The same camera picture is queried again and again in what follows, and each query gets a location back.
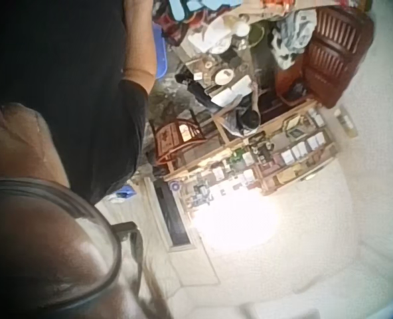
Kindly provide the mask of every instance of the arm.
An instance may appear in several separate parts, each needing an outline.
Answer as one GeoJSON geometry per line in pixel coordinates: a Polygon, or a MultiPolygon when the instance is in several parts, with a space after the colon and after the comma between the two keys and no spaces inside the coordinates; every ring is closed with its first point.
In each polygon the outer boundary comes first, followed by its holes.
{"type": "Polygon", "coordinates": [[[253,111],[256,111],[258,114],[260,114],[260,112],[258,111],[258,84],[256,81],[253,81],[251,83],[251,88],[252,88],[252,105],[251,105],[251,109],[253,111]]]}
{"type": "Polygon", "coordinates": [[[153,0],[123,1],[127,33],[123,78],[140,84],[149,93],[157,74],[152,32],[153,0]]]}

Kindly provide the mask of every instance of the cheek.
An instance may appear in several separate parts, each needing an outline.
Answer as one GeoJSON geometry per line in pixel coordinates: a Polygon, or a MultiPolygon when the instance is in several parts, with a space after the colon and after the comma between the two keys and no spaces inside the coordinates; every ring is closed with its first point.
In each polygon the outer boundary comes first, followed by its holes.
{"type": "Polygon", "coordinates": [[[52,141],[45,136],[39,140],[39,143],[35,140],[24,141],[20,136],[0,128],[0,177],[33,177],[68,187],[64,168],[52,141]]]}

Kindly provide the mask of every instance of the paper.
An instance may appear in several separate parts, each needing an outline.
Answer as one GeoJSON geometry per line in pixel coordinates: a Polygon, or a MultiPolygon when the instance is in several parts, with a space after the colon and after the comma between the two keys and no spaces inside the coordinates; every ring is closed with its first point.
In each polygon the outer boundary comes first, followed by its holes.
{"type": "Polygon", "coordinates": [[[246,152],[242,154],[242,158],[247,166],[254,164],[254,158],[252,157],[250,152],[246,152]]]}
{"type": "Polygon", "coordinates": [[[202,76],[203,76],[202,72],[194,73],[194,80],[195,81],[202,80],[202,76]]]}
{"type": "Polygon", "coordinates": [[[285,164],[287,164],[287,165],[292,164],[292,163],[295,162],[295,159],[294,159],[294,157],[293,157],[293,155],[292,155],[291,150],[284,151],[284,152],[281,154],[281,156],[282,156],[282,158],[283,158],[283,161],[284,161],[285,164]]]}
{"type": "Polygon", "coordinates": [[[221,167],[216,167],[213,169],[213,174],[216,177],[217,181],[221,181],[224,179],[223,169],[221,167]]]}
{"type": "Polygon", "coordinates": [[[236,95],[242,95],[242,96],[247,96],[249,93],[252,92],[251,89],[251,78],[249,75],[244,76],[241,78],[237,83],[232,85],[232,91],[236,95]]]}
{"type": "Polygon", "coordinates": [[[252,169],[247,169],[246,171],[244,171],[244,177],[247,183],[253,183],[256,181],[252,169]]]}
{"type": "Polygon", "coordinates": [[[299,160],[302,156],[300,154],[299,148],[298,146],[294,146],[293,148],[291,148],[292,153],[294,154],[294,157],[299,160]]]}
{"type": "Polygon", "coordinates": [[[211,102],[221,106],[225,107],[228,104],[232,103],[233,100],[237,97],[235,93],[229,88],[224,89],[222,92],[217,94],[214,98],[211,99],[211,102]]]}
{"type": "Polygon", "coordinates": [[[249,95],[249,93],[252,92],[251,83],[250,76],[246,75],[232,85],[231,88],[225,88],[222,92],[218,93],[211,99],[211,102],[221,107],[225,107],[232,103],[238,95],[242,95],[243,97],[249,95]]]}
{"type": "Polygon", "coordinates": [[[325,141],[325,136],[323,135],[323,132],[319,132],[315,136],[316,136],[317,143],[319,143],[319,145],[323,145],[327,143],[327,141],[325,141]]]}
{"type": "Polygon", "coordinates": [[[321,126],[325,125],[325,123],[324,123],[324,121],[322,119],[322,115],[320,115],[320,114],[315,116],[315,122],[318,125],[318,127],[321,127],[321,126]]]}
{"type": "Polygon", "coordinates": [[[312,151],[314,151],[317,148],[319,148],[319,144],[317,142],[316,136],[312,136],[311,138],[308,138],[307,142],[309,143],[310,148],[311,148],[312,151]]]}
{"type": "Polygon", "coordinates": [[[210,23],[205,32],[192,33],[188,36],[188,40],[199,51],[206,53],[218,41],[227,37],[231,33],[232,30],[224,24],[223,18],[218,17],[210,23]]]}
{"type": "Polygon", "coordinates": [[[308,152],[307,152],[307,148],[305,147],[305,142],[298,143],[297,147],[298,147],[298,150],[300,151],[301,157],[304,157],[307,155],[308,152]]]}

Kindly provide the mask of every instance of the hand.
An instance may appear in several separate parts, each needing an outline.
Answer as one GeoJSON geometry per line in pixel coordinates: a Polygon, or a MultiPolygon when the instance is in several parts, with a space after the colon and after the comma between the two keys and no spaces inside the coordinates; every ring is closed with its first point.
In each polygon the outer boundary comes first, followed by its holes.
{"type": "Polygon", "coordinates": [[[251,82],[251,84],[250,84],[250,88],[251,88],[251,91],[253,91],[253,92],[256,91],[257,92],[258,91],[258,83],[253,80],[251,82]]]}

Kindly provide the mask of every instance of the shelf item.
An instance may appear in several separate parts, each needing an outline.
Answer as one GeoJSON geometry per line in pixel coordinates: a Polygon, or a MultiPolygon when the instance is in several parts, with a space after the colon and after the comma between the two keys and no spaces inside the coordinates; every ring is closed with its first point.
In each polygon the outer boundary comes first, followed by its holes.
{"type": "Polygon", "coordinates": [[[291,150],[286,150],[281,153],[282,159],[286,165],[291,165],[295,162],[295,158],[291,150]]]}

